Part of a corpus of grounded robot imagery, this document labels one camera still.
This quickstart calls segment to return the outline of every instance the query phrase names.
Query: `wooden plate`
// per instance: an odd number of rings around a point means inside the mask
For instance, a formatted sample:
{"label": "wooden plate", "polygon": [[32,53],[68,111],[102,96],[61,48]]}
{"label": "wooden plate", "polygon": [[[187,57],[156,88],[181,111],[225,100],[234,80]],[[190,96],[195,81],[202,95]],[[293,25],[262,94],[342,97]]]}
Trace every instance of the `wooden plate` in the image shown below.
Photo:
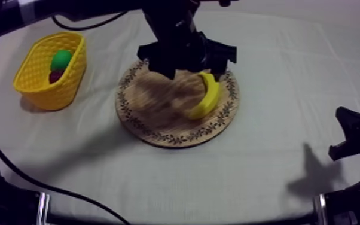
{"label": "wooden plate", "polygon": [[138,61],[120,80],[116,111],[122,124],[135,136],[159,147],[184,148],[206,142],[221,133],[236,115],[239,87],[231,72],[220,79],[221,96],[216,108],[201,120],[187,114],[205,95],[202,78],[176,71],[174,80],[148,70]]}

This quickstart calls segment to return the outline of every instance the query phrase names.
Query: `floral pattern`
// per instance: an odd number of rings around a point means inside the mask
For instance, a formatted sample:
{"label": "floral pattern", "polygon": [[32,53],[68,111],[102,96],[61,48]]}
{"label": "floral pattern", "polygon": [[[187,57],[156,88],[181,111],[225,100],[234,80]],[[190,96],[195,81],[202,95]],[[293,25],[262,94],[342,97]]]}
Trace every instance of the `floral pattern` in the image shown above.
{"label": "floral pattern", "polygon": [[120,89],[117,93],[119,101],[119,109],[125,115],[125,122],[131,124],[133,128],[142,132],[143,135],[149,136],[149,138],[156,141],[164,141],[172,145],[179,145],[185,142],[191,142],[202,138],[205,135],[211,134],[219,127],[226,125],[226,119],[230,116],[231,110],[234,108],[234,100],[238,98],[236,91],[236,81],[232,78],[230,72],[225,73],[224,81],[226,83],[226,89],[229,92],[230,100],[227,101],[221,111],[218,113],[215,122],[209,123],[205,127],[199,128],[197,131],[190,132],[186,136],[173,136],[163,134],[161,132],[153,132],[150,128],[144,125],[137,117],[133,116],[132,110],[129,108],[129,102],[126,99],[124,91],[130,85],[130,82],[136,77],[136,72],[142,69],[144,65],[147,65],[148,61],[140,61],[133,66],[129,73],[124,77],[120,83]]}

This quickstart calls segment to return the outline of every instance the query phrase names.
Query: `yellow basket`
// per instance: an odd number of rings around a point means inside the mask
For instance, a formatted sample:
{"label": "yellow basket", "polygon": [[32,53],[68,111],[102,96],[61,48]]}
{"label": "yellow basket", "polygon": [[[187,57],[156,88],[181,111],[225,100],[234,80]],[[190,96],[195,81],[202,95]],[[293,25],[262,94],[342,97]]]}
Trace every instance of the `yellow basket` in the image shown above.
{"label": "yellow basket", "polygon": [[[72,59],[60,79],[50,84],[51,60],[59,50],[70,51]],[[18,70],[13,86],[37,107],[59,110],[74,100],[86,64],[85,40],[81,34],[52,34],[33,45]]]}

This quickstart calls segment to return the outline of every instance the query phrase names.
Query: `white tablecloth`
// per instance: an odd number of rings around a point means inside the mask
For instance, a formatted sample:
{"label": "white tablecloth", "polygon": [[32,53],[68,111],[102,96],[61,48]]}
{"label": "white tablecloth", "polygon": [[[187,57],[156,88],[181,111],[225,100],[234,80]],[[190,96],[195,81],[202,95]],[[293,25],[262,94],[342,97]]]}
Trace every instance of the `white tablecloth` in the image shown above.
{"label": "white tablecloth", "polygon": [[[82,22],[91,24],[100,19]],[[279,17],[198,12],[197,28],[238,47],[229,64],[240,107],[217,138],[165,150],[134,138],[114,109],[116,87],[155,41],[140,12],[86,31],[87,70],[72,105],[42,112],[12,87],[31,45],[60,29],[51,20],[0,37],[0,147],[35,178],[94,198],[139,223],[231,223],[311,210],[316,194],[360,181],[360,156],[339,162],[339,106],[360,111],[360,32]],[[1,162],[3,175],[33,188]],[[113,218],[52,193],[54,211]]]}

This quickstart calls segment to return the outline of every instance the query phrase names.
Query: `yellow banana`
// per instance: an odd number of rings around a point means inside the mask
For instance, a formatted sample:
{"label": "yellow banana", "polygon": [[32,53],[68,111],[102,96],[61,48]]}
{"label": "yellow banana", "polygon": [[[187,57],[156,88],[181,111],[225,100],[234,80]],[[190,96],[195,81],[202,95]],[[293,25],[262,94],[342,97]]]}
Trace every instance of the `yellow banana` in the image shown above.
{"label": "yellow banana", "polygon": [[188,115],[190,120],[198,120],[203,118],[215,108],[219,101],[219,82],[215,81],[215,78],[212,74],[200,72],[199,75],[202,77],[202,80],[205,83],[206,94],[201,102],[191,109],[190,114]]}

